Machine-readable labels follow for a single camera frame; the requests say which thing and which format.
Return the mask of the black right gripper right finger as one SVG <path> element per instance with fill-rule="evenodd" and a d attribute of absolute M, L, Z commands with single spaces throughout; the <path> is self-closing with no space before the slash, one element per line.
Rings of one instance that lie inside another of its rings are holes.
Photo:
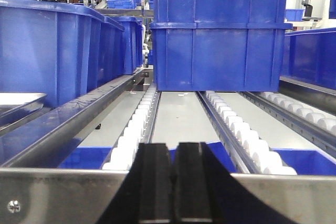
<path fill-rule="evenodd" d="M 175 152 L 176 223 L 293 223 L 247 190 L 205 143 Z"/>

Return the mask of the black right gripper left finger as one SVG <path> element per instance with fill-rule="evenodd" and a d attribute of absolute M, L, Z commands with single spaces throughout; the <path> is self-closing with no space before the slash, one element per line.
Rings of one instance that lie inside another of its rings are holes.
<path fill-rule="evenodd" d="M 166 145 L 141 143 L 129 173 L 97 223 L 170 223 L 170 175 Z"/>

